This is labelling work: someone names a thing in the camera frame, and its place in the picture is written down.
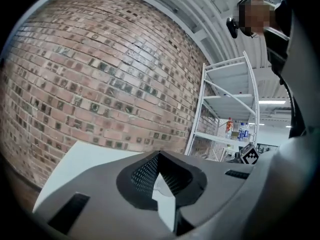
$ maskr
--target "plastic bottle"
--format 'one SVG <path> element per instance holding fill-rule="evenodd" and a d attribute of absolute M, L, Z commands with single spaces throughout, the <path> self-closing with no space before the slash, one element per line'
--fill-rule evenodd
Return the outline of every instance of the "plastic bottle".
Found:
<path fill-rule="evenodd" d="M 243 133 L 243 141 L 247 142 L 248 141 L 248 137 L 249 137 L 249 124 L 246 123 L 244 126 L 244 133 Z"/>
<path fill-rule="evenodd" d="M 229 117 L 228 122 L 226 122 L 226 128 L 225 128 L 225 138 L 231 139 L 231 134 L 234 129 L 234 122 L 232 121 L 231 117 Z"/>
<path fill-rule="evenodd" d="M 242 122 L 241 125 L 239 125 L 239 132 L 238 132 L 238 141 L 242 142 L 244 138 L 244 132 L 245 132 L 245 124 Z"/>

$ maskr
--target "ceiling light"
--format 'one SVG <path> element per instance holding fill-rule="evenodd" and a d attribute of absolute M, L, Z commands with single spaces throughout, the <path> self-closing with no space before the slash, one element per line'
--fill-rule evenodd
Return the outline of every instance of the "ceiling light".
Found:
<path fill-rule="evenodd" d="M 259 104 L 285 104 L 285 100 L 259 100 Z"/>

